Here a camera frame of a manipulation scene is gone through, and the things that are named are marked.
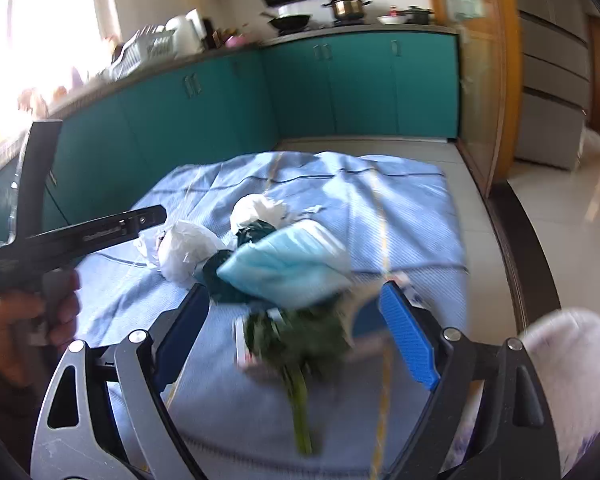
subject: human hand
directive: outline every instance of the human hand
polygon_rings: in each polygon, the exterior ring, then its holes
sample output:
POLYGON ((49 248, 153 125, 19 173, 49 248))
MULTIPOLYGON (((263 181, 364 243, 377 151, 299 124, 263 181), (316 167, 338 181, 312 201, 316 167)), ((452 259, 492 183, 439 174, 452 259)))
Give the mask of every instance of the human hand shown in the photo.
MULTIPOLYGON (((74 271, 72 290, 79 288, 80 278, 74 271)), ((0 296, 0 373, 14 386, 29 386, 31 380, 27 377, 22 358, 13 344, 11 326, 17 321, 40 316, 44 309, 44 301, 34 294, 14 291, 0 296)), ((48 338, 60 354, 64 353, 74 339, 77 323, 75 318, 79 312, 80 304, 73 293, 58 308, 59 324, 49 332, 48 338)))

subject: blue gripper pad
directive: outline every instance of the blue gripper pad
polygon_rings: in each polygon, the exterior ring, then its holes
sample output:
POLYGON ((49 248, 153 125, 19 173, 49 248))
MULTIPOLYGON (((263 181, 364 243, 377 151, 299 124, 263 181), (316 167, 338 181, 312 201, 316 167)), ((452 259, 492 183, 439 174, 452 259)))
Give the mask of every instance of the blue gripper pad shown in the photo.
POLYGON ((411 377, 424 384, 429 391, 433 390, 440 380, 433 347, 404 304, 402 294, 390 283, 385 283, 380 289, 379 303, 380 313, 407 363, 411 377))

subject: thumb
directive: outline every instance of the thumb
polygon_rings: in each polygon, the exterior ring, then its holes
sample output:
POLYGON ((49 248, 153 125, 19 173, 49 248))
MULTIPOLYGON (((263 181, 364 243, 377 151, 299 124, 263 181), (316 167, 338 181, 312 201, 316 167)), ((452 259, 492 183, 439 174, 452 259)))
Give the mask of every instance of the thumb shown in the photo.
POLYGON ((7 292, 0 296, 0 329, 20 321, 40 316, 45 309, 42 298, 24 292, 7 292))

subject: countertop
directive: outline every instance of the countertop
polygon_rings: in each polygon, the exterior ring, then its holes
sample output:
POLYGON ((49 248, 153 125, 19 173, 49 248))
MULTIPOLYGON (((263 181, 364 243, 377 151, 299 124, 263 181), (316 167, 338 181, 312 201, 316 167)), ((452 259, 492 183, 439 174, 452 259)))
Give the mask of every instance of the countertop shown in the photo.
MULTIPOLYGON (((354 32, 430 32, 435 34, 457 35, 458 31, 450 27, 440 25, 346 25, 343 27, 318 28, 316 30, 306 30, 287 36, 272 38, 271 40, 260 41, 248 44, 239 48, 220 48, 218 50, 209 50, 192 56, 182 56, 170 59, 160 64, 147 66, 144 69, 137 70, 129 76, 118 81, 97 81, 92 80, 85 86, 72 91, 64 99, 49 106, 50 119, 64 119, 75 114, 82 108, 85 108, 96 101, 104 99, 115 94, 122 89, 135 85, 145 79, 159 75, 163 72, 170 72, 179 68, 195 63, 207 61, 224 56, 231 56, 239 52, 248 52, 250 50, 259 50, 276 46, 291 41, 307 40, 309 38, 320 38, 323 36, 332 36, 335 34, 350 34, 354 32)), ((16 136, 11 136, 0 142, 0 170, 9 163, 14 156, 17 156, 22 145, 22 140, 26 132, 21 132, 16 136)))

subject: white bowl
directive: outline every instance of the white bowl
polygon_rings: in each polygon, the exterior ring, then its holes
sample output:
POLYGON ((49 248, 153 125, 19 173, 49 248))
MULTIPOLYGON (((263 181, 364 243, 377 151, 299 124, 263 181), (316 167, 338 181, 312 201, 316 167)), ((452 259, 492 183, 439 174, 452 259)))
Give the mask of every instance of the white bowl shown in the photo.
POLYGON ((383 25, 401 25, 406 20, 406 16, 378 16, 378 20, 383 25))

